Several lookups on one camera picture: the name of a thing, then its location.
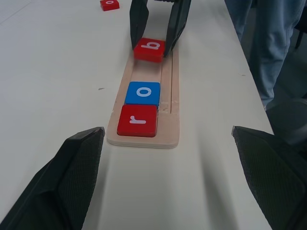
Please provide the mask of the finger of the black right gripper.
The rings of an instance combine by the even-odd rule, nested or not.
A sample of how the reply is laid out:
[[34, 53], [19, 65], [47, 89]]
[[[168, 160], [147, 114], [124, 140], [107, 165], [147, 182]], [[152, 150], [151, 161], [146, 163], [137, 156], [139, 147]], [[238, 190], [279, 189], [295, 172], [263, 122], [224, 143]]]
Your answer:
[[136, 47], [139, 40], [142, 38], [149, 11], [147, 8], [148, 0], [132, 0], [130, 6], [130, 39], [132, 49]]
[[164, 57], [171, 53], [186, 26], [191, 0], [166, 0], [166, 2], [173, 3], [173, 6], [166, 32]]

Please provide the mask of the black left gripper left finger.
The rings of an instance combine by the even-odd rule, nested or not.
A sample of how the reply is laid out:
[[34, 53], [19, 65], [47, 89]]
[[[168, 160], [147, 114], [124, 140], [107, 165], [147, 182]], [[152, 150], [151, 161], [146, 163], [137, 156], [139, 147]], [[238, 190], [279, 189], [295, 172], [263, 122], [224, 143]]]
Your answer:
[[0, 230], [82, 230], [94, 193], [105, 130], [67, 138], [32, 178]]

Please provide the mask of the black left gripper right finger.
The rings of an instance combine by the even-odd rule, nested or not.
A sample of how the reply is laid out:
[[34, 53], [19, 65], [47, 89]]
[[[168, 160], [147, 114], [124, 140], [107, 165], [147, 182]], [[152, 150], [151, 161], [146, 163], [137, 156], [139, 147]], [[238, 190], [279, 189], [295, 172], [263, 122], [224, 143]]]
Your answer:
[[307, 160], [279, 137], [234, 126], [244, 175], [272, 230], [307, 230]]

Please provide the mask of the red letter b block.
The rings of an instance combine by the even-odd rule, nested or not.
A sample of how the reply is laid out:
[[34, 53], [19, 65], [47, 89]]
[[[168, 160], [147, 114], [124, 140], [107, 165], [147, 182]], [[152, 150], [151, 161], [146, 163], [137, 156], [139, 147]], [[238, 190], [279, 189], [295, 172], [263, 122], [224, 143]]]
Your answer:
[[133, 49], [134, 58], [138, 60], [160, 63], [163, 61], [165, 41], [141, 38]]

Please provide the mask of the red letter o block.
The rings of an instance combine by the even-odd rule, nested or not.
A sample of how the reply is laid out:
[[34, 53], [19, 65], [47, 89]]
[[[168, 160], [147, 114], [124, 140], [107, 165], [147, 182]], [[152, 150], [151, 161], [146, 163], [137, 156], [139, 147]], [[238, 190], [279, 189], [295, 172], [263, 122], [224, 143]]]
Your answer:
[[118, 0], [100, 0], [100, 5], [103, 11], [111, 11], [120, 8]]

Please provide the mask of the blue letter o block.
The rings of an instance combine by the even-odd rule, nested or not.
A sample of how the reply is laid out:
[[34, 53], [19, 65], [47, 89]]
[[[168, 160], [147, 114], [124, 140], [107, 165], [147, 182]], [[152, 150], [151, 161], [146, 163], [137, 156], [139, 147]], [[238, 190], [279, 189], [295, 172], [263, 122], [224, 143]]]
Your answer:
[[159, 106], [160, 83], [131, 81], [128, 86], [125, 104], [144, 104]]

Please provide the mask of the red letter r block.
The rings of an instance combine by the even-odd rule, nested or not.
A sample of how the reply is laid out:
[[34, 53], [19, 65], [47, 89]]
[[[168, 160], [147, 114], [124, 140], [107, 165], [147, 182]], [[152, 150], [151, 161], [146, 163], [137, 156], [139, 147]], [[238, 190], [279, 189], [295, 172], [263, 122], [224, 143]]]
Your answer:
[[119, 117], [117, 134], [120, 136], [156, 136], [157, 107], [155, 105], [123, 105]]

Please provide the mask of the long wooden letter tray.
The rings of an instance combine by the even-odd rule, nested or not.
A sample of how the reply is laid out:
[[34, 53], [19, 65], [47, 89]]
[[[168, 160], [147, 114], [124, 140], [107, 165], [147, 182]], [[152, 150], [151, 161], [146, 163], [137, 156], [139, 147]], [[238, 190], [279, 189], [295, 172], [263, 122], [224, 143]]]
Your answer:
[[[117, 134], [122, 106], [131, 81], [157, 81], [161, 85], [156, 136], [129, 137]], [[106, 138], [118, 146], [172, 149], [179, 142], [179, 50], [175, 47], [162, 63], [136, 61], [130, 55], [107, 126]]]

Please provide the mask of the dark rounded object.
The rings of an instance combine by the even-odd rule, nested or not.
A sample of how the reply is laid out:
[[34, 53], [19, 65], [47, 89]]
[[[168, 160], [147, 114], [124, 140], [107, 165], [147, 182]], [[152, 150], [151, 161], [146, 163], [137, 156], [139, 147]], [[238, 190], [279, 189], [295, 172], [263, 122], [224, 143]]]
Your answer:
[[266, 110], [276, 136], [307, 158], [307, 99], [291, 99]]

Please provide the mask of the person's legs in blue jeans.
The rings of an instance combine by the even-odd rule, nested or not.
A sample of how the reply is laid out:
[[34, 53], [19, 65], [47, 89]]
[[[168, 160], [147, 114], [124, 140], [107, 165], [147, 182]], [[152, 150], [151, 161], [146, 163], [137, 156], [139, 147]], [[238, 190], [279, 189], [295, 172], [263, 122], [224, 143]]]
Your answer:
[[274, 99], [273, 89], [307, 0], [224, 1], [239, 39], [242, 38], [250, 9], [256, 8], [248, 64], [262, 104], [266, 107]]

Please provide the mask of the black chair part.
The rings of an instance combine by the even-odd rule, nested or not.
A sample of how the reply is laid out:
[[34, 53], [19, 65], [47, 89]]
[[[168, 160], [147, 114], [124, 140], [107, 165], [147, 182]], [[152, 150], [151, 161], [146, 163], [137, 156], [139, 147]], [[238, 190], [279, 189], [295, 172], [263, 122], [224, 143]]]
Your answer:
[[301, 44], [303, 35], [307, 34], [307, 12], [302, 13], [302, 16], [298, 24], [295, 26], [295, 29], [299, 31], [298, 38], [295, 44], [295, 49], [298, 49]]

